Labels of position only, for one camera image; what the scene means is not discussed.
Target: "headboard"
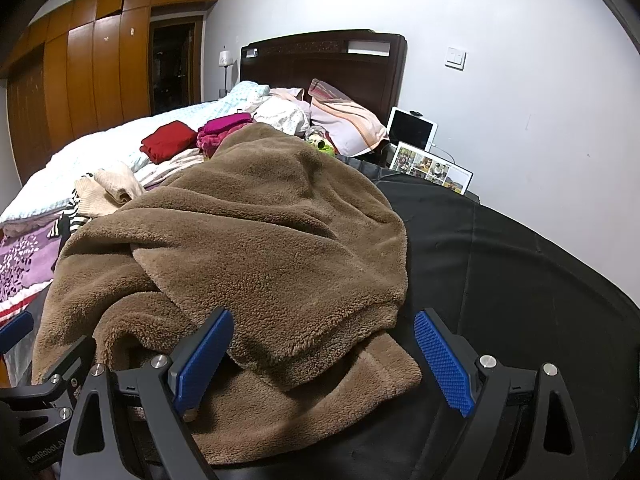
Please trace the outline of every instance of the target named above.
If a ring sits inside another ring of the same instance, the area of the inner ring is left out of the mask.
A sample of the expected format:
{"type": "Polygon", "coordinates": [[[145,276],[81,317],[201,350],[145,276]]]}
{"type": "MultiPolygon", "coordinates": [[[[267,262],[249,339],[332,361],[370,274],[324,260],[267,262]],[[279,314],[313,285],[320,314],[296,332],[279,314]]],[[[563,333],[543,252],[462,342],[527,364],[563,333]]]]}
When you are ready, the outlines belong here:
{"type": "Polygon", "coordinates": [[[405,57],[406,40],[399,34],[365,29],[308,32],[243,47],[240,81],[306,91],[318,78],[386,124],[391,108],[398,103],[405,57]]]}

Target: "black and white striped cloth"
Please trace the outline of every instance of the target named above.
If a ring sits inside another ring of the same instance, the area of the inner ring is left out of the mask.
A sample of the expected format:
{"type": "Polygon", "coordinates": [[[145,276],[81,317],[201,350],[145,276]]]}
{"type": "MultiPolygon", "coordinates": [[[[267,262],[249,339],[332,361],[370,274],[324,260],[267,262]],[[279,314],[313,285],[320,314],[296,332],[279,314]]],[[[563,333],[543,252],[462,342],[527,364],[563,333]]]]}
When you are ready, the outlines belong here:
{"type": "MultiPolygon", "coordinates": [[[[83,176],[93,176],[93,174],[92,173],[87,173],[86,175],[83,175],[83,176]]],[[[76,191],[76,188],[74,188],[73,192],[71,193],[71,199],[69,200],[69,202],[66,203],[66,207],[64,208],[64,210],[60,214],[60,217],[62,217],[62,215],[66,215],[66,216],[69,217],[69,220],[70,220],[69,232],[70,232],[70,234],[75,233],[84,224],[88,224],[92,220],[88,216],[82,216],[81,214],[78,214],[78,206],[79,205],[80,205],[80,197],[78,196],[78,192],[76,191]]],[[[55,221],[55,223],[53,224],[53,227],[51,228],[51,230],[47,234],[47,238],[57,238],[57,237],[60,236],[59,222],[60,222],[60,218],[58,218],[55,221]]]]}

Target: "photo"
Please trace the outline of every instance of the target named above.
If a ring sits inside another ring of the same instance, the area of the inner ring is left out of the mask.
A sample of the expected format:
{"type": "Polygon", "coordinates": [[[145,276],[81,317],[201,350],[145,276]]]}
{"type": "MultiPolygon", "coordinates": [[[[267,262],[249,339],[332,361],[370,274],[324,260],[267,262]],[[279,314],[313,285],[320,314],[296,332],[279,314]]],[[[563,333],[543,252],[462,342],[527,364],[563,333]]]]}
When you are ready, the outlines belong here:
{"type": "Polygon", "coordinates": [[[456,193],[462,194],[462,184],[459,182],[454,182],[449,176],[444,179],[444,187],[448,187],[450,190],[455,191],[456,193]]]}
{"type": "Polygon", "coordinates": [[[390,168],[464,194],[473,173],[453,162],[400,142],[390,168]]]}

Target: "light switch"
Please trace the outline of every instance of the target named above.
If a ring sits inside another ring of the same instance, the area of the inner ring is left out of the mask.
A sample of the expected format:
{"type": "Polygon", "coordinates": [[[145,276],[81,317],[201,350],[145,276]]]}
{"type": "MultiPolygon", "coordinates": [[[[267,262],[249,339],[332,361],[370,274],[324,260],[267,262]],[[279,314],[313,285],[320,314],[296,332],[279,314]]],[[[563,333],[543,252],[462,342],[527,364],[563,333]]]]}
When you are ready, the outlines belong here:
{"type": "Polygon", "coordinates": [[[447,49],[447,59],[444,64],[452,68],[462,70],[465,67],[466,52],[464,50],[458,50],[456,48],[449,47],[447,49]]]}

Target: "blue textured pad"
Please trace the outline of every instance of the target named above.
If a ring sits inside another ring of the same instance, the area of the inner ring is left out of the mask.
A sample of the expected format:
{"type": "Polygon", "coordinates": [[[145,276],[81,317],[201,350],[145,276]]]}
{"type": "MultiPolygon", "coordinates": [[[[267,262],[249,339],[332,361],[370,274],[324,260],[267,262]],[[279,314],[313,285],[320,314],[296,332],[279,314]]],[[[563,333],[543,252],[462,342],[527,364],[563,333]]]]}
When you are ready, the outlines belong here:
{"type": "Polygon", "coordinates": [[[234,317],[223,310],[184,365],[176,381],[175,411],[197,408],[234,335],[234,317]]]}
{"type": "Polygon", "coordinates": [[[0,328],[0,354],[6,354],[33,330],[33,317],[26,310],[0,328]]]}
{"type": "Polygon", "coordinates": [[[460,410],[462,416],[468,416],[475,405],[471,397],[469,377],[423,310],[415,316],[414,333],[448,405],[460,410]]]}

